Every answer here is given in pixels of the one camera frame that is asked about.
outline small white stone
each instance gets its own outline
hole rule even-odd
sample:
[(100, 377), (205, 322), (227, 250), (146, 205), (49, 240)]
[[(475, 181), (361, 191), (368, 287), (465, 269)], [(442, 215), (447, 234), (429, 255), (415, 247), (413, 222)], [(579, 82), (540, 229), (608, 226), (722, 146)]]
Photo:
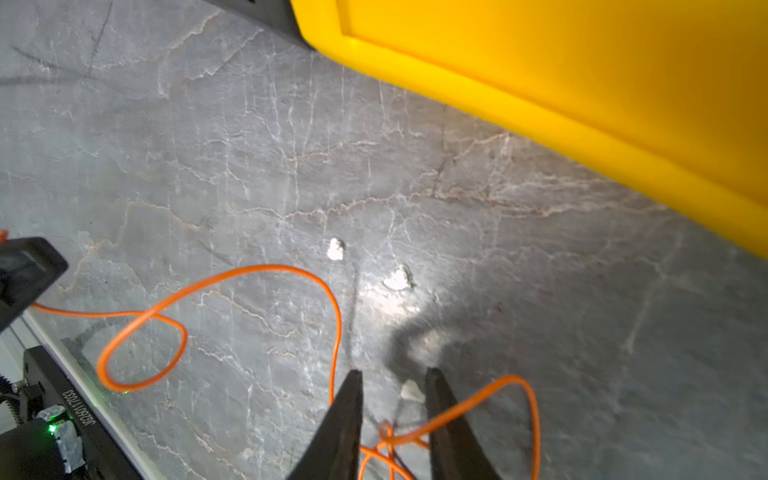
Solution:
[(402, 384), (400, 397), (404, 400), (412, 400), (418, 403), (424, 403), (424, 401), (427, 400), (426, 396), (419, 390), (419, 386), (416, 385), (416, 382), (413, 380), (406, 380), (406, 382)]
[(384, 279), (384, 285), (390, 290), (405, 290), (406, 288), (413, 288), (413, 278), (411, 277), (411, 270), (408, 270), (406, 265), (397, 267), (397, 270)]
[(338, 238), (332, 238), (328, 245), (328, 252), (326, 255), (331, 260), (344, 260), (344, 242)]

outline marble floor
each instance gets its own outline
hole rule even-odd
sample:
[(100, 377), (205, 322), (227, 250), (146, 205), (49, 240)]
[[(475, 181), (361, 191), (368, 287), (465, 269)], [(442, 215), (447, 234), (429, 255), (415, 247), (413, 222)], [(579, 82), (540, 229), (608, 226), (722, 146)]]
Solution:
[[(71, 264), (48, 304), (143, 309), (255, 263), (321, 276), (366, 444), (423, 420), (402, 386), (440, 366), (459, 398), (530, 381), (542, 479), (765, 478), (766, 263), (514, 133), (199, 0), (29, 0), (0, 3), (0, 150), (0, 225)], [(322, 291), (255, 275), (168, 313), (180, 365), (111, 408), (169, 479), (284, 478), (326, 409)], [(45, 319), (94, 378), (127, 321)], [(114, 374), (177, 338), (146, 326)], [(528, 415), (509, 389), (468, 416), (503, 478), (530, 475)]]

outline orange wire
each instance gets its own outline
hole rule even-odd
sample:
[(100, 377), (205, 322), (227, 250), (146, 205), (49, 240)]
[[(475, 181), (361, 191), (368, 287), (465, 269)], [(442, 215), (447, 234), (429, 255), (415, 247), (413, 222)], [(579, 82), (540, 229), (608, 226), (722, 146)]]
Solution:
[[(0, 230), (0, 243), (5, 242), (7, 238), (8, 238), (8, 231)], [(318, 276), (310, 272), (307, 272), (306, 270), (301, 270), (300, 268), (296, 268), (294, 266), (287, 266), (287, 265), (244, 266), (241, 268), (236, 268), (234, 270), (229, 270), (227, 272), (219, 273), (218, 275), (214, 275), (209, 278), (200, 280), (197, 283), (193, 283), (192, 285), (189, 285), (179, 290), (178, 292), (170, 295), (166, 299), (156, 303), (154, 306), (152, 306), (148, 310), (145, 310), (144, 312), (128, 310), (124, 312), (86, 313), (86, 312), (72, 312), (69, 310), (54, 309), (48, 306), (41, 305), (39, 303), (33, 303), (32, 306), (37, 310), (50, 313), (53, 315), (74, 316), (74, 317), (82, 317), (82, 318), (115, 318), (119, 316), (135, 315), (136, 318), (133, 319), (127, 326), (125, 326), (105, 346), (104, 350), (101, 352), (101, 355), (99, 356), (98, 361), (96, 363), (96, 372), (98, 374), (99, 379), (101, 380), (101, 382), (104, 384), (105, 387), (115, 392), (127, 392), (127, 391), (147, 388), (148, 386), (156, 383), (158, 380), (166, 376), (179, 362), (181, 356), (184, 354), (184, 349), (187, 347), (187, 329), (184, 327), (184, 325), (177, 322), (176, 320), (173, 320), (171, 318), (168, 318), (167, 316), (161, 315), (160, 311), (165, 310), (170, 305), (183, 299), (185, 296), (189, 296), (192, 293), (195, 293), (198, 290), (207, 288), (215, 283), (228, 280), (235, 276), (246, 275), (248, 273), (258, 273), (258, 272), (288, 272), (288, 273), (295, 273), (296, 275), (303, 276), (320, 285), (323, 288), (323, 291), (328, 296), (328, 298), (331, 300), (331, 304), (333, 304), (334, 313), (336, 314), (336, 339), (333, 344), (333, 354), (331, 356), (331, 372), (330, 372), (330, 378), (329, 378), (329, 391), (328, 391), (328, 402), (329, 404), (332, 404), (334, 383), (336, 378), (336, 359), (339, 356), (339, 345), (341, 344), (341, 331), (342, 331), (341, 310), (339, 308), (338, 302), (336, 302), (336, 298), (333, 295), (333, 292), (328, 287), (328, 285), (326, 285), (325, 282), (323, 282)], [(118, 348), (136, 330), (141, 328), (141, 326), (143, 326), (150, 318), (156, 318), (179, 330), (181, 334), (181, 341), (180, 341), (179, 348), (176, 351), (176, 354), (170, 360), (170, 362), (165, 368), (163, 368), (158, 374), (148, 379), (142, 380), (141, 382), (137, 382), (137, 383), (116, 382), (112, 378), (112, 376), (109, 374), (109, 369), (108, 369), (109, 359), (111, 358), (116, 348)], [(530, 386), (530, 384), (528, 384), (528, 382), (525, 381), (525, 379), (523, 379), (520, 376), (514, 376), (514, 375), (501, 377), (500, 379), (486, 386), (484, 389), (480, 390), (470, 398), (466, 399), (464, 402), (461, 402), (458, 405), (455, 405), (450, 409), (445, 410), (443, 413), (441, 413), (440, 415), (437, 415), (434, 419), (430, 420), (429, 422), (424, 424), (422, 427), (414, 430), (411, 433), (395, 436), (392, 434), (392, 425), (389, 422), (382, 422), (382, 424), (379, 426), (379, 436), (381, 436), (382, 441), (376, 446), (376, 448), (369, 449), (363, 446), (360, 447), (360, 451), (365, 453), (366, 456), (362, 459), (362, 462), (360, 463), (358, 479), (362, 480), (363, 476), (365, 475), (366, 466), (368, 465), (369, 460), (371, 458), (377, 458), (378, 460), (386, 463), (389, 466), (390, 480), (394, 480), (395, 472), (400, 474), (405, 480), (413, 480), (413, 477), (403, 467), (401, 467), (400, 465), (397, 464), (397, 462), (395, 462), (395, 449), (394, 449), (395, 445), (403, 445), (403, 444), (412, 442), (424, 449), (429, 449), (429, 445), (426, 442), (422, 441), (420, 437), (422, 437), (423, 435), (427, 435), (431, 432), (434, 432), (436, 429), (439, 429), (444, 425), (447, 425), (448, 423), (457, 419), (461, 415), (464, 415), (469, 410), (475, 408), (480, 402), (483, 402), (484, 400), (486, 400), (489, 396), (493, 395), (500, 388), (507, 385), (511, 385), (511, 384), (517, 384), (522, 386), (523, 389), (525, 390), (525, 393), (528, 395), (528, 403), (530, 404), (530, 407), (531, 407), (531, 418), (533, 421), (533, 469), (531, 470), (531, 480), (537, 480), (539, 469), (541, 467), (541, 423), (539, 421), (536, 395), (534, 394), (533, 388)], [(389, 457), (385, 457), (384, 455), (381, 455), (378, 452), (378, 450), (380, 450), (384, 446), (386, 446), (388, 449)]]

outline printed serial number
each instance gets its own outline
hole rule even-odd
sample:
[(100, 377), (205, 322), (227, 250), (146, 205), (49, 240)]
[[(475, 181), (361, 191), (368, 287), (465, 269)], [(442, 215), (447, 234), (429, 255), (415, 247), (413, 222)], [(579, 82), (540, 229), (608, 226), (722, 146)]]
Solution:
[(88, 407), (85, 406), (83, 401), (80, 400), (80, 396), (77, 392), (74, 390), (67, 390), (66, 392), (62, 393), (61, 396), (63, 396), (64, 400), (67, 401), (67, 404), (69, 404), (72, 412), (78, 416), (80, 423), (83, 426), (93, 425), (96, 423), (93, 415), (91, 415), (91, 412), (88, 411)]

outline yellow container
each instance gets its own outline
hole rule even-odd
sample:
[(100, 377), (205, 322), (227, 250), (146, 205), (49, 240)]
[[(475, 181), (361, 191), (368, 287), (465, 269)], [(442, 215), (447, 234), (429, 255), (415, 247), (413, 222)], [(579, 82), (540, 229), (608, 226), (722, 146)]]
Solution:
[(291, 0), (363, 73), (530, 137), (768, 257), (768, 1)]

